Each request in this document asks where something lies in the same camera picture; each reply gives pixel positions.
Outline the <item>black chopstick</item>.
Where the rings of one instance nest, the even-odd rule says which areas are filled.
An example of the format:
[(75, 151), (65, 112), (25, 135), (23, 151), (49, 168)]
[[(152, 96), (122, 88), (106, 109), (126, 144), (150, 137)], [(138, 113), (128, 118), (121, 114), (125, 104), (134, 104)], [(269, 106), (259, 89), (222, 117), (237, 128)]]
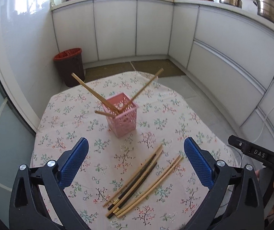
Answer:
[(157, 154), (153, 154), (151, 158), (145, 163), (145, 165), (141, 168), (141, 170), (137, 173), (137, 175), (133, 178), (129, 186), (121, 193), (121, 195), (107, 208), (108, 210), (111, 210), (133, 187), (133, 185), (138, 181), (138, 179), (142, 176), (142, 174), (145, 172), (147, 167), (151, 164), (153, 159), (155, 158)]
[(131, 198), (131, 196), (138, 190), (138, 188), (142, 185), (142, 183), (149, 176), (153, 168), (156, 166), (157, 161), (150, 165), (149, 168), (145, 171), (145, 173), (138, 179), (138, 181), (132, 186), (132, 188), (124, 195), (123, 198), (106, 214), (106, 217), (110, 219), (116, 212), (118, 212), (125, 203)]

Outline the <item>pink perforated utensil holder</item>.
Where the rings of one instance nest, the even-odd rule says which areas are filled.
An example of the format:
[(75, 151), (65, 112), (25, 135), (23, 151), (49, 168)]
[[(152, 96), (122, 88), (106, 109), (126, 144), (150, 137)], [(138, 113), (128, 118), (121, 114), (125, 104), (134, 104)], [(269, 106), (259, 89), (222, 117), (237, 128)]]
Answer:
[[(130, 101), (130, 98), (122, 92), (109, 97), (107, 101), (121, 109)], [(135, 102), (132, 102), (124, 111), (122, 111), (122, 113), (116, 115), (116, 117), (106, 117), (109, 127), (117, 138), (121, 138), (136, 129), (137, 109), (138, 105)]]

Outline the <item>brown floor mat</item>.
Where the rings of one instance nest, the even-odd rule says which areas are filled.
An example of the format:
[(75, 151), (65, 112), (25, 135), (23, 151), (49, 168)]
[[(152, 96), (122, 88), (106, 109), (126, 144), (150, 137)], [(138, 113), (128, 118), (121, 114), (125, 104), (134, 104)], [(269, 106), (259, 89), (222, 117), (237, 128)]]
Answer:
[(112, 76), (115, 74), (138, 71), (143, 73), (155, 74), (161, 68), (164, 71), (159, 75), (159, 77), (171, 77), (171, 76), (182, 76), (185, 73), (177, 67), (170, 60), (148, 60), (148, 61), (136, 61), (136, 62), (123, 62), (115, 63), (109, 65), (103, 65), (99, 67), (88, 67), (85, 71), (85, 82), (90, 82), (98, 80), (100, 78)]

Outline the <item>floral tablecloth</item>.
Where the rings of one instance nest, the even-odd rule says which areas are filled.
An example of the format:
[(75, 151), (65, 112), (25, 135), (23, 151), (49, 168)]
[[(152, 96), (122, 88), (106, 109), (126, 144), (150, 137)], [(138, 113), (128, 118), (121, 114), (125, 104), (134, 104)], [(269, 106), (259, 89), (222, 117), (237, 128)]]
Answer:
[[(132, 97), (149, 78), (148, 74), (125, 72), (87, 86), (106, 98), (122, 92)], [(102, 110), (100, 102), (84, 87), (56, 94), (43, 114), (30, 164), (40, 167), (56, 160), (84, 137), (89, 141), (88, 155), (65, 193), (91, 229), (180, 229), (208, 192), (187, 158), (122, 218), (107, 218), (107, 207), (112, 201), (106, 207), (103, 204), (122, 189), (160, 143), (163, 151), (158, 163), (137, 194), (150, 186), (177, 156), (183, 155), (183, 143), (189, 136), (215, 159), (230, 166), (239, 166), (239, 158), (174, 90), (153, 82), (135, 102), (136, 129), (117, 138), (105, 116), (95, 113)]]

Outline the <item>brown trash bin red liner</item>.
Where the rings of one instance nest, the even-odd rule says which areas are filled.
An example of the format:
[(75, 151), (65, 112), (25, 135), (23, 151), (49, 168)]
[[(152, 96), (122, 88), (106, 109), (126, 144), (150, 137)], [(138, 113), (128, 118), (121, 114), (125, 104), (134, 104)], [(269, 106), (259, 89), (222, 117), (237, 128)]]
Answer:
[(60, 77), (68, 87), (79, 85), (79, 83), (71, 76), (72, 73), (75, 73), (81, 80), (85, 79), (81, 54), (81, 48), (73, 48), (62, 51), (53, 58), (53, 62)]

